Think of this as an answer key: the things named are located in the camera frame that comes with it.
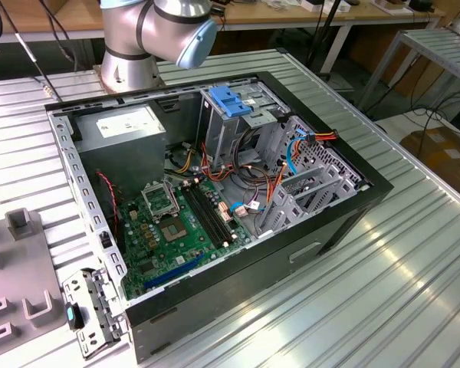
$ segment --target sticker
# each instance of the sticker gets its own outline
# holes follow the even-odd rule
[[[261,203],[257,202],[257,201],[251,201],[249,204],[248,204],[248,207],[250,209],[259,209],[259,205]]]
[[[453,159],[460,159],[460,152],[457,149],[445,149],[445,152]]]
[[[97,127],[104,138],[131,133],[136,130],[148,130],[148,134],[160,132],[159,122],[146,109],[125,113],[115,117],[106,117],[97,121]]]
[[[445,142],[446,139],[444,136],[442,136],[441,134],[439,133],[428,133],[428,136],[435,142],[437,143],[441,143],[441,142]]]

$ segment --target yellow wire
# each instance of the yellow wire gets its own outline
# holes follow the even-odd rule
[[[187,171],[187,169],[189,168],[189,165],[191,164],[191,155],[192,155],[192,151],[189,151],[188,154],[187,154],[186,163],[184,164],[184,166],[181,169],[176,170],[176,173],[182,174],[182,173],[185,173]]]

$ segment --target ram slot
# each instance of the ram slot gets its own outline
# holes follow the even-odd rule
[[[194,186],[183,188],[182,195],[216,248],[223,247],[225,242],[229,244],[233,241],[232,234],[199,188]]]

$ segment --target aluminum work table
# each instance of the aluminum work table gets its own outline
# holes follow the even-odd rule
[[[334,250],[143,366],[460,366],[457,193],[288,54],[229,54],[193,71],[159,69],[167,84],[270,71],[395,189]],[[93,71],[51,79],[67,100],[104,93]],[[38,210],[63,281],[97,260],[44,114],[49,102],[31,79],[0,82],[0,218],[19,207]],[[85,363],[65,325],[0,356],[0,368],[24,365],[135,363],[125,341]]]
[[[368,84],[364,87],[358,102],[359,109],[364,108],[376,84],[402,44],[409,46],[412,50],[389,82],[389,86],[393,86],[395,82],[403,77],[410,64],[419,54],[452,73],[453,77],[460,79],[460,36],[458,34],[445,28],[400,31],[383,55]],[[449,78],[440,90],[447,90],[452,82],[453,78]],[[441,100],[441,97],[435,100],[432,106],[436,105],[436,102]]]

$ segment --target blue pcie slot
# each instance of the blue pcie slot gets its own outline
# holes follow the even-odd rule
[[[201,261],[201,259],[205,256],[204,253],[200,254],[196,258],[194,258],[192,261],[186,262],[185,264],[179,266],[178,268],[174,268],[173,270],[170,270],[169,272],[166,272],[165,274],[161,274],[160,276],[154,278],[153,280],[150,281],[145,281],[143,286],[145,289],[150,289],[153,288],[154,286],[163,284],[164,282],[170,280],[171,278],[176,278],[177,276],[180,276],[181,274],[186,273],[189,270],[192,270],[194,267],[196,267]]]

